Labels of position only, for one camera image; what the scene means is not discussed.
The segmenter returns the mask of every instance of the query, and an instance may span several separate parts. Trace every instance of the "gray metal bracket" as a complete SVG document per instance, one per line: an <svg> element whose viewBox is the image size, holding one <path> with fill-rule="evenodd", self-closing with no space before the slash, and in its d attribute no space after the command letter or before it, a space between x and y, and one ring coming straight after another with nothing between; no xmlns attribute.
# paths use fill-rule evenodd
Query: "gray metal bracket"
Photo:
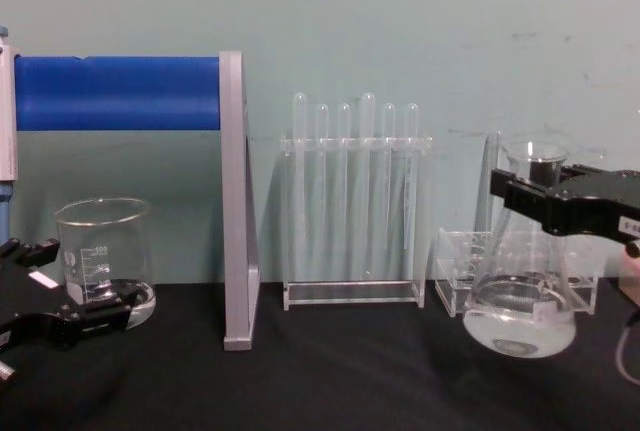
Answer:
<svg viewBox="0 0 640 431"><path fill-rule="evenodd" d="M224 220L224 349L251 349L260 270L253 207L247 98L242 53L220 53L220 135Z"/></svg>

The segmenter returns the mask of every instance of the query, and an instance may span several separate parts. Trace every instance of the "blue foam roller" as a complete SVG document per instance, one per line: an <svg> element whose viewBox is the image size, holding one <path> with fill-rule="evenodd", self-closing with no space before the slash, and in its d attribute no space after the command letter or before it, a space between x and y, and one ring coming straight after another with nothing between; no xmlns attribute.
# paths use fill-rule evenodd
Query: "blue foam roller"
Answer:
<svg viewBox="0 0 640 431"><path fill-rule="evenodd" d="M217 57L18 57L20 131L219 130Z"/></svg>

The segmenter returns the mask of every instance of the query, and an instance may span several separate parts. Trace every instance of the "glass beaker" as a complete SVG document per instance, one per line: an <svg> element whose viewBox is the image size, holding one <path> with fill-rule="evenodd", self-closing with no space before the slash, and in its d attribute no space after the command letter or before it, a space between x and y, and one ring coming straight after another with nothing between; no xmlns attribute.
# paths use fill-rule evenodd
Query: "glass beaker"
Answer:
<svg viewBox="0 0 640 431"><path fill-rule="evenodd" d="M503 146L510 171L530 182L559 182L567 150L556 144ZM508 208L501 211L465 303L463 323L484 346L509 356L542 358L564 350L576 334L564 240Z"/></svg>
<svg viewBox="0 0 640 431"><path fill-rule="evenodd" d="M97 198L55 213L67 293L84 304L136 285L129 328L147 320L156 306L145 227L150 209L139 199Z"/></svg>

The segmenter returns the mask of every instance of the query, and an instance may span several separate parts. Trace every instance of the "cable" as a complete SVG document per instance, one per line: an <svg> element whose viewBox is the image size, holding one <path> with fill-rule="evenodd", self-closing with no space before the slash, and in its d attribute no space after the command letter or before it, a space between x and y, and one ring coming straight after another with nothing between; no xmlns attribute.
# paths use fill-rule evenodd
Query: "cable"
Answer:
<svg viewBox="0 0 640 431"><path fill-rule="evenodd" d="M640 310L633 313L633 315L628 319L627 323L624 325L622 329L622 334L620 335L620 339L618 340L618 346L616 347L616 368L622 375L624 379L629 381L636 386L640 386L640 379L634 378L631 376L624 367L624 363L622 361L624 355L624 347L627 344L627 339L629 338L629 332L634 324L640 322Z"/></svg>

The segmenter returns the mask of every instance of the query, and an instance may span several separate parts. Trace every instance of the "acrylic base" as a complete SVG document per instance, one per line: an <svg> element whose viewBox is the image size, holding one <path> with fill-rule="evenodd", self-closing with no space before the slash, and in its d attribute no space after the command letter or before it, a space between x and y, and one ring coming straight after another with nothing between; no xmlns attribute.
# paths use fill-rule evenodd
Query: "acrylic base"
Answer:
<svg viewBox="0 0 640 431"><path fill-rule="evenodd" d="M302 304L416 303L424 307L425 283L413 281L326 281L287 283L284 309Z"/></svg>
<svg viewBox="0 0 640 431"><path fill-rule="evenodd" d="M464 311L464 303L482 262L489 232L447 232L440 230L434 251L430 279L442 303L454 317ZM567 240L565 255L572 291L573 309L593 314L596 306L598 277L604 261L591 248L588 239L572 236Z"/></svg>

